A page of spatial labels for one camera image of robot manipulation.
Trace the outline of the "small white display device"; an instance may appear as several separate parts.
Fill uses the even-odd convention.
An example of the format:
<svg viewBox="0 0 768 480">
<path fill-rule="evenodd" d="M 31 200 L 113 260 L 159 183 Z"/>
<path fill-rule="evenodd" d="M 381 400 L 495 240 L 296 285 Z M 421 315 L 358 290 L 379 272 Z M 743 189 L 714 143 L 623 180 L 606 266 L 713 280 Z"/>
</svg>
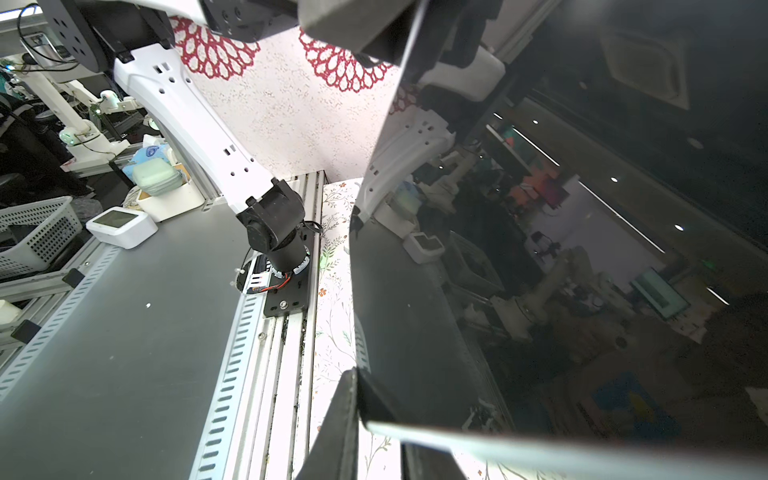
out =
<svg viewBox="0 0 768 480">
<path fill-rule="evenodd" d="M 129 250 L 153 236 L 158 226 L 143 211 L 116 206 L 90 219 L 86 229 L 103 243 Z"/>
</svg>

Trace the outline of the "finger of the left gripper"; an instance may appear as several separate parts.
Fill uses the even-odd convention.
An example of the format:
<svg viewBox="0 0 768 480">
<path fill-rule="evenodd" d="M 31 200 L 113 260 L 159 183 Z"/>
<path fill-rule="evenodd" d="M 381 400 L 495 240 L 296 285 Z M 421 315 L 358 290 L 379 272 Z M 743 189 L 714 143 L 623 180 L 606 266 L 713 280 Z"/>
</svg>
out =
<svg viewBox="0 0 768 480">
<path fill-rule="evenodd" d="M 298 20 L 311 38 L 354 53 L 404 54 L 429 5 L 428 1 L 300 0 Z"/>
</svg>

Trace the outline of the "black phone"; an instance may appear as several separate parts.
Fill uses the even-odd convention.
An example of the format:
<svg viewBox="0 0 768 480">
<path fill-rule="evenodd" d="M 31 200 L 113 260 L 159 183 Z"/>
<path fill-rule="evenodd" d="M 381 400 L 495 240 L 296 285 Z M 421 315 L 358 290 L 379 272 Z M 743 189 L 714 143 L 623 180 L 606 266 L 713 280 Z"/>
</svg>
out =
<svg viewBox="0 0 768 480">
<path fill-rule="evenodd" d="M 351 219 L 371 432 L 514 479 L 767 475 L 767 5 L 421 1 Z"/>
</svg>

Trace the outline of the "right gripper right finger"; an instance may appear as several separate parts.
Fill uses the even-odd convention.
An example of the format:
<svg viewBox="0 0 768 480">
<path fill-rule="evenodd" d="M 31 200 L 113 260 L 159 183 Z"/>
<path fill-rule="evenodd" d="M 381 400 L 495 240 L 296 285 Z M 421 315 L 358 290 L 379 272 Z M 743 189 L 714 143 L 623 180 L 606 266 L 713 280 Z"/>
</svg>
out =
<svg viewBox="0 0 768 480">
<path fill-rule="evenodd" d="M 401 444 L 403 480 L 465 480 L 454 457 L 447 452 L 410 443 Z"/>
</svg>

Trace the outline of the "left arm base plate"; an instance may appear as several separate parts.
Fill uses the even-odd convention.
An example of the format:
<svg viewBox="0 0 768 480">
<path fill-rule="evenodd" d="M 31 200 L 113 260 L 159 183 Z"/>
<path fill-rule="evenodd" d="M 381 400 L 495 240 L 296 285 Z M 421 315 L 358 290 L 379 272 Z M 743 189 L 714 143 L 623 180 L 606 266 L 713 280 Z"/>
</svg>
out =
<svg viewBox="0 0 768 480">
<path fill-rule="evenodd" d="M 310 277 L 313 272 L 317 233 L 301 226 L 297 238 L 305 248 L 303 262 L 290 274 L 278 272 L 265 255 L 248 251 L 248 257 L 237 271 L 233 286 L 245 295 L 262 295 L 263 315 L 279 317 L 306 311 L 310 303 Z"/>
</svg>

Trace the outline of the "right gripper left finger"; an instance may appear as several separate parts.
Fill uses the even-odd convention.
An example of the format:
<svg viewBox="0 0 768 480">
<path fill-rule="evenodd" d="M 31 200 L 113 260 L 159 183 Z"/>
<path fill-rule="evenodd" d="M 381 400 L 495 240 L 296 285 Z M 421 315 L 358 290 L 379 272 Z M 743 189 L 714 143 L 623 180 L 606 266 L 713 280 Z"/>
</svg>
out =
<svg viewBox="0 0 768 480">
<path fill-rule="evenodd" d="M 320 432 L 297 480 L 354 480 L 358 472 L 358 370 L 339 379 Z"/>
</svg>

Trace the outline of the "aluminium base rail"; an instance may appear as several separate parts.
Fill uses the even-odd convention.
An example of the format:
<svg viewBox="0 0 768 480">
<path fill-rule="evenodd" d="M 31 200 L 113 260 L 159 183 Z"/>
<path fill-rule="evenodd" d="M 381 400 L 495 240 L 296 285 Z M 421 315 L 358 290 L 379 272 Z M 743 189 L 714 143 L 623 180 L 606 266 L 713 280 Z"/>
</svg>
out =
<svg viewBox="0 0 768 480">
<path fill-rule="evenodd" d="M 309 451 L 321 236 L 310 263 L 282 289 L 297 300 L 242 292 L 192 479 L 292 479 Z"/>
</svg>

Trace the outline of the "white box with green items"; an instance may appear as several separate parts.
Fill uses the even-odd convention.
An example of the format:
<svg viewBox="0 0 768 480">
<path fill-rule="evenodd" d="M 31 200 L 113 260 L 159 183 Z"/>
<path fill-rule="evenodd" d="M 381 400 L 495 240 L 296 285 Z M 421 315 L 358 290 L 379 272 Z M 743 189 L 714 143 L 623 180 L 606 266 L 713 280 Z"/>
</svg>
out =
<svg viewBox="0 0 768 480">
<path fill-rule="evenodd" d="M 145 135 L 142 146 L 120 170 L 132 183 L 122 206 L 147 213 L 155 223 L 205 203 L 191 175 L 162 137 Z"/>
</svg>

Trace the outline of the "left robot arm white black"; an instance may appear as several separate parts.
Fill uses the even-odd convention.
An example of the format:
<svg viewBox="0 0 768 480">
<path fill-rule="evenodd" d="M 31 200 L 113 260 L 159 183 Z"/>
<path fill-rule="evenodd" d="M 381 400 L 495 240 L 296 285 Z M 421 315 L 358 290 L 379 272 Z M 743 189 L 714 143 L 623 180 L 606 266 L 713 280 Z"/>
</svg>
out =
<svg viewBox="0 0 768 480">
<path fill-rule="evenodd" d="M 68 51 L 108 73 L 187 150 L 223 194 L 250 246 L 282 272 L 302 263 L 298 194 L 245 148 L 199 91 L 174 46 L 182 16 L 228 40 L 258 41 L 292 28 L 355 54 L 403 65 L 424 1 L 44 1 Z"/>
</svg>

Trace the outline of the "white perforated plastic basket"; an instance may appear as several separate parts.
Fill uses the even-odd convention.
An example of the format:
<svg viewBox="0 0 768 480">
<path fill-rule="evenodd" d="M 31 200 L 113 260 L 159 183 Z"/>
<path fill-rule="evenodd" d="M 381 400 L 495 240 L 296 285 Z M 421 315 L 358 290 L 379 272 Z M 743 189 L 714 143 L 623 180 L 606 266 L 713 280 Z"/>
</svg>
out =
<svg viewBox="0 0 768 480">
<path fill-rule="evenodd" d="M 71 196 L 60 196 L 1 210 L 1 233 L 12 227 L 32 230 L 1 252 L 1 279 L 34 274 L 50 267 L 82 231 Z"/>
</svg>

